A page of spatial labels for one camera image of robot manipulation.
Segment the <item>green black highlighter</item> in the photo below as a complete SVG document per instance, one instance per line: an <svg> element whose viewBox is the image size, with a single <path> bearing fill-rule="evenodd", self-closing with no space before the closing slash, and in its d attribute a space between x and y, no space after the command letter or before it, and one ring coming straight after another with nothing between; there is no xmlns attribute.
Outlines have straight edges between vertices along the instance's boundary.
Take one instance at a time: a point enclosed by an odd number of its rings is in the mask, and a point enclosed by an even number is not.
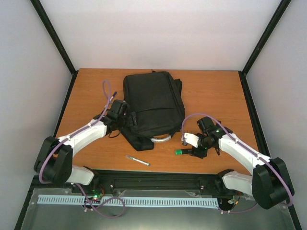
<svg viewBox="0 0 307 230"><path fill-rule="evenodd" d="M192 153L192 149L177 149L177 150L175 150L176 155L185 155L185 154L190 155L191 153Z"/></svg>

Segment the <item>black student backpack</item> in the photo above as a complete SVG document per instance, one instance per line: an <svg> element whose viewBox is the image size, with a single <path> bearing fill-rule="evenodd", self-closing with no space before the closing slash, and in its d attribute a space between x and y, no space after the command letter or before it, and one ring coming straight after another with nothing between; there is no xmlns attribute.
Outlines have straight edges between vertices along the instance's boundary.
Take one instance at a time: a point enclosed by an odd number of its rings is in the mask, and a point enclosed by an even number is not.
<svg viewBox="0 0 307 230"><path fill-rule="evenodd" d="M136 113L137 125L124 127L124 138L136 151L153 150L181 130L185 107L183 83L167 71L128 75L123 80L124 101Z"/></svg>

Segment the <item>silver pen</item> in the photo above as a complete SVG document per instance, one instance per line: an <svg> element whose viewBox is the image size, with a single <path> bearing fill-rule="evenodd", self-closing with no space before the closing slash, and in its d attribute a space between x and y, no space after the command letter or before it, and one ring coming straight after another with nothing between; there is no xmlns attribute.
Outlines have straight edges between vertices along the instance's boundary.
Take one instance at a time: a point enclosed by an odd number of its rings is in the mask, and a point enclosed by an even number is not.
<svg viewBox="0 0 307 230"><path fill-rule="evenodd" d="M127 158L127 159L130 159L130 160L133 160L133 161L136 161L136 162L139 162L139 163L141 163L141 164L143 164L143 165L150 166L150 163L145 162L145 161L142 161L142 160L140 160L140 159L137 159L137 158L135 158L135 157L133 157L133 156L126 155L126 158Z"/></svg>

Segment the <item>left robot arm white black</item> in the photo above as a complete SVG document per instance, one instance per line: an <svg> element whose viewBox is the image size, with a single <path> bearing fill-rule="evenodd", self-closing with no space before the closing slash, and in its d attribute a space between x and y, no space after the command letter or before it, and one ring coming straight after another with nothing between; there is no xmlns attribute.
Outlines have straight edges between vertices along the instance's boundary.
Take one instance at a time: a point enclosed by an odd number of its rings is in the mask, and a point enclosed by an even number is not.
<svg viewBox="0 0 307 230"><path fill-rule="evenodd" d="M40 183L82 184L89 193L96 192L100 187L100 181L94 177L94 172L89 168L73 165L73 157L97 139L115 130L122 131L124 127L134 124L136 124L135 112L125 101L115 100L110 108L105 108L88 124L72 133L59 138L47 137L34 165Z"/></svg>

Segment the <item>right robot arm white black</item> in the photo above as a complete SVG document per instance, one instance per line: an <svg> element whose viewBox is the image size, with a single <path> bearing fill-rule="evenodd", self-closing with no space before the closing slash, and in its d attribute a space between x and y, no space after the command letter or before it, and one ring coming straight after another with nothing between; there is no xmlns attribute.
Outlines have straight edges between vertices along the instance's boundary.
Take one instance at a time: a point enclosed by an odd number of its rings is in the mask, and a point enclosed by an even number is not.
<svg viewBox="0 0 307 230"><path fill-rule="evenodd" d="M237 190L254 198L263 209L287 201L293 204L295 194L285 162L271 158L253 149L220 121L203 117L197 121L199 134L182 133L181 140L192 146L192 155L203 158L208 149L223 151L243 165L248 175L229 171L221 176L222 185L228 190Z"/></svg>

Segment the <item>black aluminium rail base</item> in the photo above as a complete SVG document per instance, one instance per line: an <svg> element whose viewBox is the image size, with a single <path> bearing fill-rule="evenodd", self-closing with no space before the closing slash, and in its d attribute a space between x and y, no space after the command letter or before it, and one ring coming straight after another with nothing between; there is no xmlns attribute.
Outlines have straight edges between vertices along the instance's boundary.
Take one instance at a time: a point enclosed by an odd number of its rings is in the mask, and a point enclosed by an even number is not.
<svg viewBox="0 0 307 230"><path fill-rule="evenodd" d="M230 198L245 191L233 182L226 185L226 179L237 173L232 169L218 174L187 174L165 172L128 172L98 170L89 185L83 186L86 194L99 193L116 196L124 190L165 190L165 191L197 191L202 196L213 198ZM251 179L251 196L259 205L266 209L289 198L280 180L271 172L256 168L256 174Z"/></svg>

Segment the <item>left black frame post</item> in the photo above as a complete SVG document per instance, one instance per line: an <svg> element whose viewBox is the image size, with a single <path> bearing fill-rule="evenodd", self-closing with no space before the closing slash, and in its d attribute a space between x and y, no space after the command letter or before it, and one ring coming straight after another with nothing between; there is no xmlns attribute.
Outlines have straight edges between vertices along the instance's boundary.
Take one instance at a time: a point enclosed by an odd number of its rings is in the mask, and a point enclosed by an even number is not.
<svg viewBox="0 0 307 230"><path fill-rule="evenodd" d="M62 57L65 65L67 66L71 75L75 74L77 70L75 69L71 59L69 58L68 53L66 52L47 12L45 11L41 1L39 0L30 0L33 8L35 9L37 15L39 16L41 22L43 23L45 29L47 30L51 40L53 41L56 49L58 50L60 56Z"/></svg>

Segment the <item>black frame post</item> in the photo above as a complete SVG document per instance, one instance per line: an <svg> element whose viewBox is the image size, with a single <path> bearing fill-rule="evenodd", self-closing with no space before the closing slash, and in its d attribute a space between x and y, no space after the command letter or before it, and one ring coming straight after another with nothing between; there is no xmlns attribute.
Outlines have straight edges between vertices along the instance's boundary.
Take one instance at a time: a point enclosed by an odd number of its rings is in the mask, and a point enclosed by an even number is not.
<svg viewBox="0 0 307 230"><path fill-rule="evenodd" d="M264 48L266 42L270 38L271 34L273 33L275 27L277 26L278 22L280 21L281 17L283 16L284 12L286 11L290 3L291 3L291 0L280 1L278 7L276 8L273 16L271 17L269 23L267 24L265 30L263 31L259 41L257 42L255 48L253 49L250 57L248 58L242 70L242 74L244 77L247 76L248 72L250 71L251 67L255 63L256 59L261 53L261 50Z"/></svg>
<svg viewBox="0 0 307 230"><path fill-rule="evenodd" d="M68 53L66 52L47 12L45 11L41 1L39 0L30 0L33 8L35 9L37 15L39 16L41 22L43 23L45 29L47 30L51 40L53 41L56 49L58 50L60 56L62 57L65 65L67 66L71 75L75 74L77 70L75 69L71 59L69 58Z"/></svg>

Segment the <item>right black frame post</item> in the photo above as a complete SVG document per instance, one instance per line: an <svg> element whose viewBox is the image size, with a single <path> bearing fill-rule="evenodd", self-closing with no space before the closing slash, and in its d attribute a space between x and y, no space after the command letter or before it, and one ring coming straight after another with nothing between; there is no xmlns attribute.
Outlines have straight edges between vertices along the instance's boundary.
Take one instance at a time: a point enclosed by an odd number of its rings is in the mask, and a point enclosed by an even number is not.
<svg viewBox="0 0 307 230"><path fill-rule="evenodd" d="M273 33L275 27L277 26L278 22L280 21L281 17L283 16L284 12L286 11L290 3L291 3L291 0L280 1L278 7L276 8L273 16L271 17L269 23L267 24L265 30L263 31L259 41L257 42L255 48L253 49L250 57L248 58L242 70L242 74L244 77L247 76L248 72L250 71L251 67L255 63L256 59L261 53L261 50L264 48L266 42L270 38L271 34Z"/></svg>

